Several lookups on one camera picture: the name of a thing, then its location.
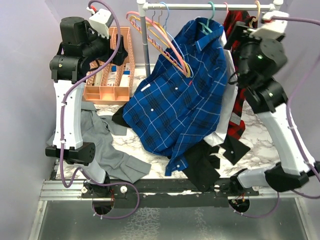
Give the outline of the teal hanger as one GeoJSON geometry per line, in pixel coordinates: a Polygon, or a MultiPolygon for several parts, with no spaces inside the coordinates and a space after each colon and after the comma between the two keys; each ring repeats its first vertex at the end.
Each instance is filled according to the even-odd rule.
{"type": "Polygon", "coordinates": [[[203,23],[203,22],[199,23],[201,25],[201,32],[205,35],[212,33],[212,30],[210,29],[210,21],[214,18],[215,12],[216,12],[216,8],[215,8],[214,3],[212,1],[209,1],[208,4],[210,4],[211,8],[212,8],[211,17],[207,19],[206,23],[203,23]]]}

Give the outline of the blue plaid shirt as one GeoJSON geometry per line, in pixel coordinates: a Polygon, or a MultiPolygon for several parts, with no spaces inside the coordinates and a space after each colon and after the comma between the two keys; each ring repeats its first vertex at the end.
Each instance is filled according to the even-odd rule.
{"type": "Polygon", "coordinates": [[[190,20],[176,35],[186,62],[193,71],[192,77],[184,76],[164,56],[160,55],[149,77],[137,87],[125,107],[187,108],[192,117],[199,118],[204,137],[214,132],[220,120],[222,99],[227,86],[227,60],[219,42],[224,27],[211,20],[212,33],[201,32],[200,23],[207,23],[204,17],[190,20]]]}

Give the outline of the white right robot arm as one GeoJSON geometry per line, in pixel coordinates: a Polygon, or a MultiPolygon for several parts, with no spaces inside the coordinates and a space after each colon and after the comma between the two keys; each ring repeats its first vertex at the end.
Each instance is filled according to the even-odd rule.
{"type": "Polygon", "coordinates": [[[244,34],[246,29],[238,22],[226,35],[214,20],[190,20],[174,42],[191,75],[185,76],[160,55],[152,73],[112,116],[116,124],[137,134],[146,151],[168,158],[166,176],[182,171],[200,192],[208,191],[220,178],[217,146],[225,149],[232,163],[249,151],[239,141],[240,130],[228,132],[239,117],[239,96],[246,97],[265,124],[280,161],[232,176],[229,189],[234,195],[253,186],[292,191],[320,170],[294,129],[290,100],[273,78],[287,62],[281,42],[271,36],[244,34]]]}

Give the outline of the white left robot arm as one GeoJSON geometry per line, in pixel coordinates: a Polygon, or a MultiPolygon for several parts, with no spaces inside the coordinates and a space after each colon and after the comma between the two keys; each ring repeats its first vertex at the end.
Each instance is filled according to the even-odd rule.
{"type": "Polygon", "coordinates": [[[48,157],[77,166],[93,185],[97,196],[106,197],[111,186],[107,172],[95,160],[96,146],[84,142],[81,134],[81,106],[85,81],[109,63],[121,65],[128,52],[118,35],[111,48],[109,27],[113,16],[93,14],[89,20],[65,17],[60,22],[62,42],[49,63],[56,96],[56,127],[52,145],[45,149],[48,157]]]}

